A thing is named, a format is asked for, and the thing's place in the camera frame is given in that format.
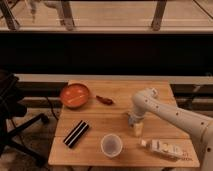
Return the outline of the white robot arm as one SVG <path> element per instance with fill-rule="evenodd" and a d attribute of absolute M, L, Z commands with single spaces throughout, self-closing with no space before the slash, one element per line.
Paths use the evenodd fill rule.
<path fill-rule="evenodd" d="M 133 125 L 141 121 L 146 112 L 156 114 L 205 144 L 201 171 L 211 171 L 213 169 L 213 118 L 160 102 L 157 96 L 158 92 L 154 88 L 136 92 L 131 98 L 133 107 L 129 113 L 129 124 Z"/>

